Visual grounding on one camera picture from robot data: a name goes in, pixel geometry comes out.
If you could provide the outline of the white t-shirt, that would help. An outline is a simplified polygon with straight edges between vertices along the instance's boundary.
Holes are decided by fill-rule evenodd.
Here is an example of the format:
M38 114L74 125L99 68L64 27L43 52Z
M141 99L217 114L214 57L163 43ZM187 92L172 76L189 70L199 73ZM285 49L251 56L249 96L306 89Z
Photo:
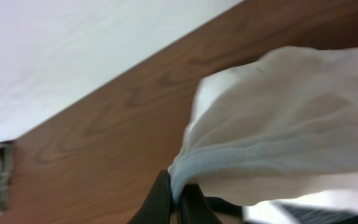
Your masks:
M281 47L202 79L169 173L175 200L196 183L236 205L358 213L358 48Z

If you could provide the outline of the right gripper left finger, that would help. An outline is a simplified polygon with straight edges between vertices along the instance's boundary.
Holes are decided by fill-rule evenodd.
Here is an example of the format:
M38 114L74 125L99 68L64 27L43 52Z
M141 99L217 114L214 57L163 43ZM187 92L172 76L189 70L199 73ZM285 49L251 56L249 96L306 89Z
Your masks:
M161 170L142 206L128 224L169 224L171 202L170 174Z

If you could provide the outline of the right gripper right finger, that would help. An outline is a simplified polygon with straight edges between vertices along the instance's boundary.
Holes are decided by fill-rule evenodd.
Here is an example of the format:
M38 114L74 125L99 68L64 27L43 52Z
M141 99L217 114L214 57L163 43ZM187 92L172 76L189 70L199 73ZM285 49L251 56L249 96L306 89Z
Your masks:
M199 185L186 185L180 197L181 224L221 224L208 205Z

